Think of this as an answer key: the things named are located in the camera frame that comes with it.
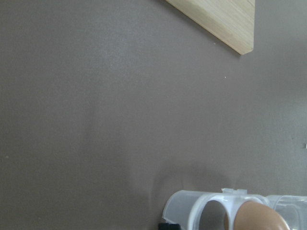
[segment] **gray surface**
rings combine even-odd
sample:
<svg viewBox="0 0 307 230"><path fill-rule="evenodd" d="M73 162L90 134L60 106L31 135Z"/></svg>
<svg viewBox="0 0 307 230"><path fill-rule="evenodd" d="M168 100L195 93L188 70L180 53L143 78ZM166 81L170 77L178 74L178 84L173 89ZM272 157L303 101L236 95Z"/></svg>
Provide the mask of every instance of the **gray surface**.
<svg viewBox="0 0 307 230"><path fill-rule="evenodd" d="M0 2L0 228L154 230L180 189L307 196L307 3L239 56L162 0Z"/></svg>

